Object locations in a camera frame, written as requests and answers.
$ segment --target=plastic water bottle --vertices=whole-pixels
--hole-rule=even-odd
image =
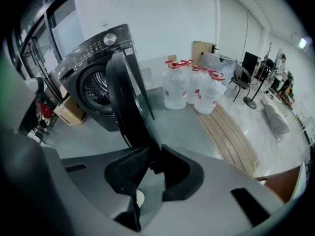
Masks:
[[[186,106],[188,76],[183,73],[181,67],[185,63],[173,62],[172,67],[163,78],[163,96],[166,108],[176,110]]]
[[[226,86],[222,84],[223,77],[218,73],[206,77],[200,86],[198,101],[195,102],[195,108],[198,112],[208,115],[212,112],[217,102],[223,97]]]
[[[191,72],[191,63],[193,62],[193,60],[188,59],[188,61],[186,60],[181,60],[181,62],[184,64],[182,66],[182,71],[185,75],[189,76],[190,72]]]
[[[187,103],[194,104],[198,100],[201,80],[204,75],[199,71],[198,66],[194,65],[189,73],[189,86],[187,90]]]
[[[200,71],[201,71],[203,76],[205,76],[205,77],[209,76],[209,72],[208,72],[206,67],[201,68]]]

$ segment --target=cardboard box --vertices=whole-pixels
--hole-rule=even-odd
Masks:
[[[167,61],[170,61],[170,60],[177,61],[176,54],[167,56]]]
[[[191,59],[193,60],[193,65],[200,65],[201,56],[204,53],[214,53],[214,48],[216,45],[212,43],[194,41],[192,43],[192,54]]]
[[[72,100],[63,86],[60,87],[60,92],[63,100],[55,108],[54,112],[69,126],[83,124],[87,114]]]

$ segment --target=white wall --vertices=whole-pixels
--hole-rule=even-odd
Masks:
[[[269,50],[269,43],[270,43],[270,31],[266,28],[262,29],[260,44],[258,48],[257,56],[260,57],[262,60],[266,56]]]
[[[220,49],[219,53],[241,60],[247,28],[247,9],[237,0],[220,0]],[[249,12],[245,52],[258,55],[262,26]]]
[[[293,94],[296,103],[303,101],[310,115],[315,116],[315,64],[300,49],[290,43],[271,35],[272,52],[269,58],[275,60],[278,49],[282,49],[286,56],[288,69],[294,77]]]
[[[177,54],[191,58],[193,41],[215,41],[215,0],[75,0],[85,39],[129,24],[138,61]]]

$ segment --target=wooden floor strip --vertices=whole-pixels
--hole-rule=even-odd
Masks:
[[[224,133],[224,131],[221,129],[221,127],[215,121],[215,119],[211,115],[206,115],[205,117],[206,117],[206,119],[208,119],[210,124],[214,127],[215,131],[219,134],[219,136],[220,136],[221,140],[223,141],[224,145],[226,146],[229,154],[233,158],[233,161],[234,161],[234,164],[236,165],[236,167],[246,171],[246,167],[243,165],[242,161],[240,160],[239,155],[236,153],[233,145],[231,144],[231,142],[227,138],[227,136]]]
[[[255,164],[256,160],[255,156],[253,155],[252,151],[250,150],[250,148],[248,147],[247,143],[244,141],[242,135],[241,135],[241,130],[237,127],[235,127],[233,125],[233,123],[230,121],[230,119],[222,112],[222,110],[220,109],[220,107],[215,108],[215,110],[217,111],[218,114],[220,114],[220,116],[226,121],[227,125],[229,125],[229,127],[231,128],[231,130],[234,132],[234,134],[236,135],[236,137],[238,138],[239,142],[242,144],[245,152],[247,153],[250,161],[252,164]]]
[[[209,120],[206,118],[204,115],[199,115],[198,112],[194,109],[196,115],[200,117],[202,122],[205,124],[207,127],[207,130],[209,134],[213,137],[213,139],[216,141],[216,144],[219,147],[219,150],[221,151],[223,158],[225,159],[226,162],[231,163],[235,165],[235,162],[233,158],[231,157],[229,151],[227,150],[227,147],[225,146],[223,140],[221,139],[220,135],[217,133],[217,131],[214,129],[214,127],[210,124]]]
[[[225,111],[225,109],[220,104],[217,104],[217,107],[224,113],[224,115],[230,120],[230,122],[234,125],[235,128],[240,129],[239,126],[237,125],[237,123],[233,120],[233,118]],[[241,130],[240,130],[239,134],[243,138],[243,141],[247,144],[247,147],[249,148],[252,156],[254,157],[254,160],[257,161],[258,157],[257,157],[254,149],[252,148],[252,145],[249,143],[247,137],[244,135],[244,133]]]
[[[246,172],[254,173],[255,171],[254,162],[251,162],[249,155],[246,152],[246,149],[243,147],[242,143],[236,136],[235,132],[227,124],[226,120],[221,116],[221,114],[219,114],[219,112],[217,111],[217,108],[213,109],[211,116],[220,126],[224,134],[227,136],[228,140],[230,141],[233,148],[235,149],[236,154],[238,155],[240,161],[242,162]]]
[[[226,161],[226,158],[224,157],[222,151],[220,150],[220,148],[219,148],[219,146],[218,146],[216,140],[213,138],[213,136],[211,135],[210,131],[208,130],[208,128],[206,127],[206,125],[205,125],[205,124],[203,123],[203,121],[201,120],[200,116],[199,116],[198,114],[196,114],[196,116],[197,116],[199,122],[201,123],[201,125],[203,126],[203,128],[205,129],[205,131],[207,132],[207,134],[208,134],[208,136],[209,136],[209,138],[210,138],[210,141],[211,141],[211,143],[214,145],[216,151],[219,153],[219,155],[221,156],[221,158]]]

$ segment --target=black chair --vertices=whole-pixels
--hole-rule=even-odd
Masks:
[[[241,88],[248,90],[248,94],[246,95],[246,97],[249,95],[249,93],[251,91],[251,81],[252,81],[252,78],[251,78],[249,72],[244,67],[242,67],[240,65],[236,65],[236,68],[234,70],[234,77],[230,81],[229,84],[231,84],[231,82],[233,82],[236,84],[235,89],[237,88],[237,86],[239,86],[240,88],[239,88],[233,102],[236,100],[238,94],[240,93]]]

